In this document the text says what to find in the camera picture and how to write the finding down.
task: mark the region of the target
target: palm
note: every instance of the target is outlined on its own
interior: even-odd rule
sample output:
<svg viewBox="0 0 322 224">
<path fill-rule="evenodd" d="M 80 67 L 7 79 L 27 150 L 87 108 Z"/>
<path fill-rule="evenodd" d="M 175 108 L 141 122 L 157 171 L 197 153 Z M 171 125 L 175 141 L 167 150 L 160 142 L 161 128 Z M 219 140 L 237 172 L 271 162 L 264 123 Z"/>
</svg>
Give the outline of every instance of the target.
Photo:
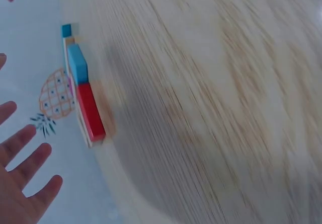
<svg viewBox="0 0 322 224">
<path fill-rule="evenodd" d="M 5 61 L 6 57 L 0 55 L 0 68 Z M 0 105 L 0 124 L 9 118 L 16 108 L 14 102 Z M 22 190 L 50 155 L 51 147 L 47 143 L 40 145 L 12 171 L 6 170 L 8 163 L 35 134 L 35 127 L 28 125 L 0 144 L 0 223 L 37 223 L 60 190 L 62 179 L 60 176 L 54 176 L 35 195 L 27 198 L 22 193 Z"/>
<path fill-rule="evenodd" d="M 0 180 L 0 220 L 6 218 L 6 213 L 12 214 L 8 216 L 10 219 L 4 219 L 1 222 L 32 223 L 32 217 L 35 216 L 34 209 L 3 167 L 0 167 Z"/>
</svg>

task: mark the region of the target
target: small blue block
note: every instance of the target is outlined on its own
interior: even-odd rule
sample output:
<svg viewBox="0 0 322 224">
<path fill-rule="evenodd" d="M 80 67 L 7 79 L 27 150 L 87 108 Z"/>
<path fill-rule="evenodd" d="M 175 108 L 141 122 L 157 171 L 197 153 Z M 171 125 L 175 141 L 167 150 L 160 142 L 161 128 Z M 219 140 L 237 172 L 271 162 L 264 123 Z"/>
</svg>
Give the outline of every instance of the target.
<svg viewBox="0 0 322 224">
<path fill-rule="evenodd" d="M 88 83 L 89 76 L 87 63 L 78 44 L 71 44 L 67 48 L 69 68 L 74 78 L 75 84 Z"/>
<path fill-rule="evenodd" d="M 61 26 L 61 35 L 63 38 L 71 36 L 71 25 L 70 24 L 65 24 L 65 25 Z"/>
</svg>

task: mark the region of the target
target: pineapple leaves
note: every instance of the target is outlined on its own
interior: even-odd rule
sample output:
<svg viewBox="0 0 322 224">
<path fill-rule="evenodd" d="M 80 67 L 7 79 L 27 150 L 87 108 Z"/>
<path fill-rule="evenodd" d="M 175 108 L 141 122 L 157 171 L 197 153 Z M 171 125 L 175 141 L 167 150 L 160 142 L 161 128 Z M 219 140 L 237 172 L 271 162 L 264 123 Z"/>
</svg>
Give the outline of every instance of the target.
<svg viewBox="0 0 322 224">
<path fill-rule="evenodd" d="M 53 125 L 56 126 L 56 122 L 52 120 L 50 117 L 45 116 L 45 114 L 37 113 L 37 116 L 31 117 L 30 120 L 34 122 L 33 125 L 36 127 L 37 130 L 42 131 L 45 138 L 47 136 L 50 136 L 48 127 L 50 128 L 52 133 L 56 134 L 56 131 L 53 127 Z"/>
<path fill-rule="evenodd" d="M 44 137 L 46 138 L 46 134 L 45 134 L 45 126 L 42 126 L 42 133 L 44 134 Z"/>
<path fill-rule="evenodd" d="M 52 127 L 52 125 L 51 125 L 51 124 L 49 124 L 49 127 L 50 127 L 51 131 L 52 131 L 54 134 L 56 134 L 56 132 L 55 132 L 55 130 L 54 130 L 54 128 Z"/>
</svg>

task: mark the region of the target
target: pineapple print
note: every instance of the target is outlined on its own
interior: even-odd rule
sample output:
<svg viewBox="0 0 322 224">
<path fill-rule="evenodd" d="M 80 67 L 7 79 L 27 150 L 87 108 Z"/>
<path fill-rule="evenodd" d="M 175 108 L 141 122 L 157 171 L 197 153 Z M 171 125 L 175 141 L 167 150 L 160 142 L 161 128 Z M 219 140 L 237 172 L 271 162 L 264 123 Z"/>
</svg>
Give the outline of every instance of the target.
<svg viewBox="0 0 322 224">
<path fill-rule="evenodd" d="M 39 97 L 41 113 L 37 113 L 36 117 L 31 117 L 30 120 L 46 138 L 50 132 L 56 134 L 55 120 L 68 116 L 74 110 L 74 105 L 70 81 L 64 68 L 60 68 L 52 73 L 43 85 Z"/>
</svg>

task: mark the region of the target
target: wood grain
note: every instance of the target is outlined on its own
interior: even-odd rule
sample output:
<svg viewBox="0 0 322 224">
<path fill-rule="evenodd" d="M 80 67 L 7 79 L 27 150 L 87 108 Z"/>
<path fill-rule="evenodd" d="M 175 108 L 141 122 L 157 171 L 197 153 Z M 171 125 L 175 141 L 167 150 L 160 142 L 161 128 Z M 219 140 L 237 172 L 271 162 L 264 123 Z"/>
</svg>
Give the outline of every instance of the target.
<svg viewBox="0 0 322 224">
<path fill-rule="evenodd" d="M 321 2 L 62 0 L 126 222 L 322 221 Z"/>
</svg>

